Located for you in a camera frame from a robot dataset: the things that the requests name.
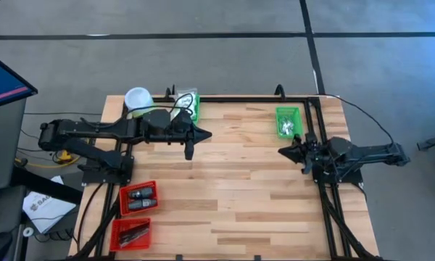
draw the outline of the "yellow cable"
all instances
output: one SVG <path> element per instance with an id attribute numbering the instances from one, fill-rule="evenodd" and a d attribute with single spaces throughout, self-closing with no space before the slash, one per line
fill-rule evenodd
<path id="1" fill-rule="evenodd" d="M 75 162 L 77 162 L 79 159 L 80 159 L 80 156 L 77 157 L 77 158 L 75 158 L 75 159 L 73 159 L 73 160 L 71 160 L 71 161 L 68 162 L 68 163 L 61 164 L 61 165 L 57 165 L 57 166 L 51 166 L 51 165 L 40 165 L 40 164 L 34 164 L 34 163 L 28 163 L 28 164 L 26 164 L 26 165 L 29 165 L 29 166 L 32 166 L 32 167 L 40 167 L 40 168 L 61 168 L 61 167 L 67 167 L 67 166 L 69 166 L 69 165 L 72 165 L 72 164 L 74 164 Z M 21 162 L 21 159 L 18 159 L 18 158 L 15 158 L 14 160 L 17 161 L 17 162 Z"/>

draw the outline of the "floor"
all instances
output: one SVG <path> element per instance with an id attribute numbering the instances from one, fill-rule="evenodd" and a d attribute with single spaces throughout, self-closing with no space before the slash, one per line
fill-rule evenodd
<path id="1" fill-rule="evenodd" d="M 315 33 L 435 32 L 435 0 L 307 0 L 307 8 Z M 299 1 L 0 1 L 0 35 L 241 31 L 304 32 Z M 435 37 L 315 38 L 315 46 L 326 93 L 371 113 L 412 160 L 363 168 L 381 256 L 435 260 L 435 148 L 415 145 L 435 136 Z M 39 89 L 27 112 L 101 112 L 106 95 L 134 86 L 271 94 L 281 83 L 288 94 L 318 92 L 306 38 L 1 40 L 0 59 Z M 388 142 L 361 112 L 347 105 L 345 112 L 357 145 Z M 26 116 L 22 128 L 38 135 L 52 119 Z M 20 146 L 35 149 L 36 141 L 23 136 Z M 63 258 L 68 247 L 31 239 L 27 260 Z"/>

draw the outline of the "gray floor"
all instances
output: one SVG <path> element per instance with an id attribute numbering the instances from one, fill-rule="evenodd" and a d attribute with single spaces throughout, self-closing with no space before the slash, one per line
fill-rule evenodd
<path id="1" fill-rule="evenodd" d="M 435 0 L 307 3 L 317 33 L 435 31 Z M 297 0 L 0 1 L 0 35 L 274 30 L 304 30 Z M 412 159 L 402 168 L 363 168 L 381 256 L 435 260 L 435 148 L 424 153 L 415 146 L 435 136 L 435 38 L 315 43 L 326 91 L 375 116 Z M 316 93 L 304 38 L 0 41 L 0 59 L 39 89 L 29 112 L 100 112 L 106 95 L 134 86 L 162 94 L 174 83 L 202 94 L 270 94 L 278 83 L 288 94 Z M 345 112 L 356 144 L 388 142 L 361 112 L 347 105 Z M 23 129 L 36 135 L 51 119 L 26 116 Z M 23 136 L 20 146 L 36 143 Z M 68 246 L 31 241 L 27 260 L 63 258 Z"/>

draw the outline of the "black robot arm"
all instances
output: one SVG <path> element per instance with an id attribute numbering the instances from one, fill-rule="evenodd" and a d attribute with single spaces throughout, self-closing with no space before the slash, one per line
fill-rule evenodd
<path id="1" fill-rule="evenodd" d="M 120 152 L 103 151 L 83 141 L 82 138 L 113 138 L 126 144 L 165 142 L 185 144 L 185 158 L 191 160 L 194 144 L 211 133 L 193 124 L 190 114 L 181 110 L 171 120 L 166 109 L 154 109 L 134 119 L 122 118 L 116 123 L 87 123 L 86 121 L 54 120 L 41 125 L 38 145 L 45 151 L 67 150 L 97 161 L 108 169 L 120 170 L 124 159 Z"/>
<path id="2" fill-rule="evenodd" d="M 335 177 L 337 182 L 364 164 L 383 162 L 403 166 L 410 161 L 397 143 L 359 147 L 339 137 L 333 137 L 324 144 L 319 143 L 313 133 L 307 133 L 305 138 L 306 141 L 302 143 L 301 138 L 295 136 L 291 146 L 281 148 L 278 152 L 295 163 L 302 163 L 304 174 L 308 174 L 316 165 L 326 175 Z"/>

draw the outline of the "computer screen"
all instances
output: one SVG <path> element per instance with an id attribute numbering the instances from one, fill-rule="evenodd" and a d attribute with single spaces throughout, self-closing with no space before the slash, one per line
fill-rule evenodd
<path id="1" fill-rule="evenodd" d="M 37 94 L 37 89 L 0 61 L 0 105 Z"/>

